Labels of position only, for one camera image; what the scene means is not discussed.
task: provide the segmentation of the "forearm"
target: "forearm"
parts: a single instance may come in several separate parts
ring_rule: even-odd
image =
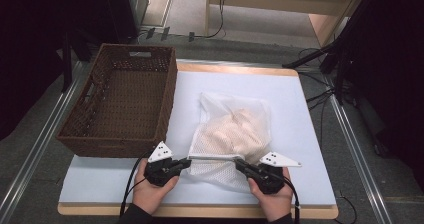
[[[152,216],[149,213],[131,203],[127,211],[119,219],[118,224],[144,224],[151,221]]]
[[[273,222],[268,222],[268,224],[293,224],[293,219],[291,217],[291,213],[277,219]]]

